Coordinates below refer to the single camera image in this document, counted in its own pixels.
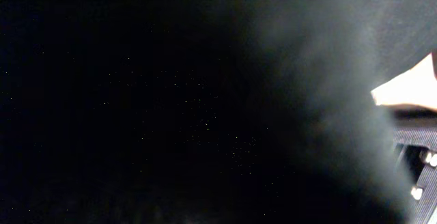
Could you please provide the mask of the black shorts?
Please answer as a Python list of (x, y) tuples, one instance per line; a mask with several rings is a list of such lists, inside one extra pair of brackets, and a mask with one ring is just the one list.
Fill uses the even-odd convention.
[(436, 0), (1, 0), (2, 223), (410, 223), (372, 89)]

